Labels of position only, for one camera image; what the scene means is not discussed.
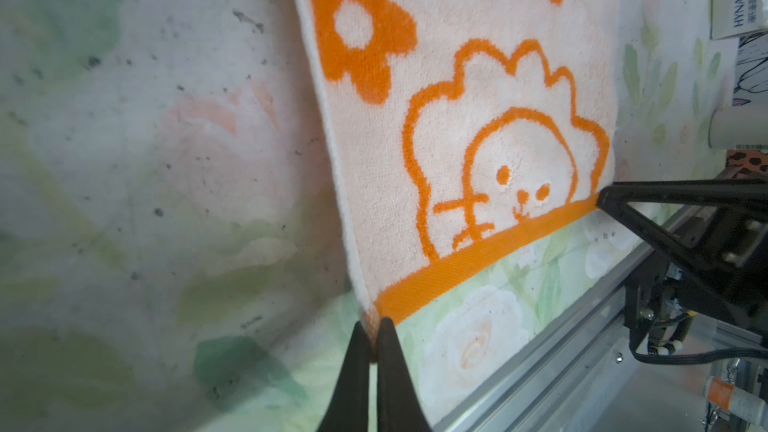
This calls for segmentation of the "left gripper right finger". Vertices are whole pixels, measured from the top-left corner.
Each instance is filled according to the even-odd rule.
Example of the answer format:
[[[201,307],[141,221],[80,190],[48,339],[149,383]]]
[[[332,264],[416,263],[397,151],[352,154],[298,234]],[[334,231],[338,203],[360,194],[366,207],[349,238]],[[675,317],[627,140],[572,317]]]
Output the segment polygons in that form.
[[[377,431],[431,431],[391,318],[381,319],[376,345]]]

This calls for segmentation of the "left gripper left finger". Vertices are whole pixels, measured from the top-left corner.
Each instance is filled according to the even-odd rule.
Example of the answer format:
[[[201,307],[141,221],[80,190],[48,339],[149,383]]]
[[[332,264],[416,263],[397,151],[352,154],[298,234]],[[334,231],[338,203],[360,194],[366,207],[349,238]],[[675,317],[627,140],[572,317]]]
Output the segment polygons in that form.
[[[354,326],[327,410],[318,432],[367,431],[373,354],[360,322]]]

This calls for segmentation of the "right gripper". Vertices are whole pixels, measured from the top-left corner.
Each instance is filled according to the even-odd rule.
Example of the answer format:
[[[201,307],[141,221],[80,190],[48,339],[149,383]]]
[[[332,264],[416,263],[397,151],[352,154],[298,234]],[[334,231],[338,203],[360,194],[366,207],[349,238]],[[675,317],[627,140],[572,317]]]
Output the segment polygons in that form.
[[[683,237],[670,219],[642,209],[650,205],[669,206],[682,220],[704,215]],[[680,355],[673,347],[694,312],[767,335],[765,178],[616,182],[600,192],[597,206],[681,272],[671,279],[643,269],[627,282],[625,325],[637,361],[689,366],[767,358],[763,348]]]

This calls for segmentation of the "orange white patterned towel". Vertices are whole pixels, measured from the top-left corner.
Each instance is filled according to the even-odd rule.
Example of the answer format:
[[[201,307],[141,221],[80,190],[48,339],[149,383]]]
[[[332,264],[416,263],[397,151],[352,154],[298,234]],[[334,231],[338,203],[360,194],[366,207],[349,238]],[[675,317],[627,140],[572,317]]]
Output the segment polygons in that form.
[[[593,211],[619,0],[296,0],[369,327]]]

